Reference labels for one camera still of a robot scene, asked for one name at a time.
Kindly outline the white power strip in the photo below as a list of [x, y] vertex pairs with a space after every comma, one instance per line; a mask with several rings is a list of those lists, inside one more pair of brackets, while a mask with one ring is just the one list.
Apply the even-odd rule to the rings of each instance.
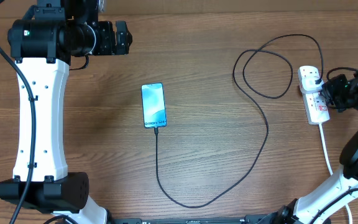
[[[319, 72], [316, 67], [304, 65], [298, 69], [299, 82], [302, 78], [313, 78], [319, 80]], [[302, 94], [308, 123], [318, 125], [330, 119], [326, 99], [321, 91], [312, 94]]]

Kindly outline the Samsung Galaxy smartphone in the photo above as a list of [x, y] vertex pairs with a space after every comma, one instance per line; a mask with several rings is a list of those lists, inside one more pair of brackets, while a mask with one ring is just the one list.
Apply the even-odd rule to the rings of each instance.
[[141, 93], [144, 127], [165, 127], [167, 125], [167, 114], [162, 83], [142, 85]]

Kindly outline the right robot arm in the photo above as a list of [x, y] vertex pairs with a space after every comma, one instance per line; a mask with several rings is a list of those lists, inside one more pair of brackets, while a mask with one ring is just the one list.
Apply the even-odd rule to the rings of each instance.
[[[317, 92], [310, 92], [301, 82], [301, 91], [309, 123], [317, 112], [328, 108], [343, 112], [358, 111], [358, 69], [348, 80], [345, 74], [328, 77]], [[266, 215], [259, 223], [330, 223], [330, 216], [358, 198], [358, 131], [344, 146], [339, 168], [310, 194], [294, 199], [279, 211]]]

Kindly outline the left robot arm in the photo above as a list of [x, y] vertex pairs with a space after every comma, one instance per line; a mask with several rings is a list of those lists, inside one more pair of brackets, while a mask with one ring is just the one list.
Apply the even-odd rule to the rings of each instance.
[[64, 223], [112, 223], [90, 197], [85, 172], [68, 170], [63, 102], [72, 57], [126, 55], [132, 35], [124, 21], [100, 21], [104, 1], [38, 1], [7, 33], [5, 59], [18, 77], [19, 146], [0, 198], [17, 208], [52, 214]]

